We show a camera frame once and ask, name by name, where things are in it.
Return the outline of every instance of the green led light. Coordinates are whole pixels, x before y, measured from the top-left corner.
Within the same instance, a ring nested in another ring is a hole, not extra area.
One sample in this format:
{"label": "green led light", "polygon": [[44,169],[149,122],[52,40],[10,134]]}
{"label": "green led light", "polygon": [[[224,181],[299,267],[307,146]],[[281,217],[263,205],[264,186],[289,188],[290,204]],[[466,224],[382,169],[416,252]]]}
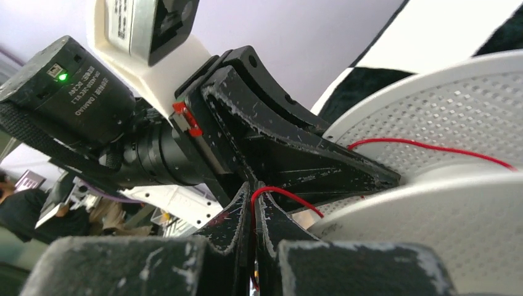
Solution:
{"label": "green led light", "polygon": [[58,80],[65,81],[67,79],[67,73],[58,75]]}

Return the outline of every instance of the ceiling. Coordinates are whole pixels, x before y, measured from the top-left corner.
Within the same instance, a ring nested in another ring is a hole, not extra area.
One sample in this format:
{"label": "ceiling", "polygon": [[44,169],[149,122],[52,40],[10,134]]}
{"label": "ceiling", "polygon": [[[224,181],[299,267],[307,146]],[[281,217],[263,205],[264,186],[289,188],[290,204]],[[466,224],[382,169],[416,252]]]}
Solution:
{"label": "ceiling", "polygon": [[[24,62],[63,35],[86,44],[89,2],[0,1],[0,48]],[[213,54],[252,45],[286,91],[310,108],[402,2],[200,1],[193,33]]]}

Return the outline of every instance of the screw hole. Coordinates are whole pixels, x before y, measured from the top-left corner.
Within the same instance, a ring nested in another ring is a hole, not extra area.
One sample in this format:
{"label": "screw hole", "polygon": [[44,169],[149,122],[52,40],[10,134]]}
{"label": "screw hole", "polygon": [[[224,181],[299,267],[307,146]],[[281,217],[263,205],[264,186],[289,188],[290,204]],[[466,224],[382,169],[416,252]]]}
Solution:
{"label": "screw hole", "polygon": [[48,93],[47,91],[43,91],[43,92],[37,94],[36,97],[37,97],[38,99],[43,100],[43,99],[45,99],[48,95],[49,95],[49,93]]}
{"label": "screw hole", "polygon": [[249,63],[250,63],[251,66],[253,66],[255,68],[258,66],[258,62],[256,61],[256,59],[252,55],[249,56]]}
{"label": "screw hole", "polygon": [[296,101],[293,100],[289,94],[286,94],[285,95],[285,101],[287,101],[287,103],[289,103],[290,105],[295,105],[296,104]]}

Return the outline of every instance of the perforated grille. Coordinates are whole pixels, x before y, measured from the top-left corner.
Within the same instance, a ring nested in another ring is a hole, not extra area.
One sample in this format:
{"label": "perforated grille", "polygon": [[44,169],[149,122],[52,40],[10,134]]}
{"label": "perforated grille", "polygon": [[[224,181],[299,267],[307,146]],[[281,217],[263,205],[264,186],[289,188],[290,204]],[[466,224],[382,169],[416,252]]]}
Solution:
{"label": "perforated grille", "polygon": [[[414,93],[370,114],[337,143],[348,146],[367,138],[405,138],[520,163],[522,77],[523,73],[479,76]],[[471,160],[396,143],[366,144],[355,151],[401,175],[413,175],[420,168],[456,158]]]}
{"label": "perforated grille", "polygon": [[341,210],[342,208],[346,207],[347,205],[355,204],[357,202],[361,201],[361,197],[349,197],[347,199],[338,200],[336,202],[331,202],[326,205],[322,205],[318,207],[318,210],[323,213],[324,215],[328,215],[331,213],[334,213],[338,210]]}

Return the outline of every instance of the white 3d printed part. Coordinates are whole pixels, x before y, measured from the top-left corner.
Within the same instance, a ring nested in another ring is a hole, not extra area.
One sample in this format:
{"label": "white 3d printed part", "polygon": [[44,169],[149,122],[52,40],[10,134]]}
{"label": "white 3d printed part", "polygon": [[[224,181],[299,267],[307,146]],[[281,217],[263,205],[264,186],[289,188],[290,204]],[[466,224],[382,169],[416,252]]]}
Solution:
{"label": "white 3d printed part", "polygon": [[196,37],[189,35],[180,47],[150,67],[145,61],[131,57],[129,52],[115,47],[107,40],[105,32],[109,23],[105,17],[106,0],[90,2],[87,18],[90,48],[106,66],[168,118],[173,113],[175,91],[211,58],[207,49]]}
{"label": "white 3d printed part", "polygon": [[207,224],[223,209],[218,202],[177,185],[141,186],[122,194],[161,208],[196,228]]}
{"label": "white 3d printed part", "polygon": [[[523,51],[485,55],[399,81],[342,115],[323,138],[347,147],[400,138],[523,161]],[[350,204],[309,230],[326,240],[432,247],[459,293],[523,291],[523,173],[479,158],[378,142],[355,149],[403,185]]]}

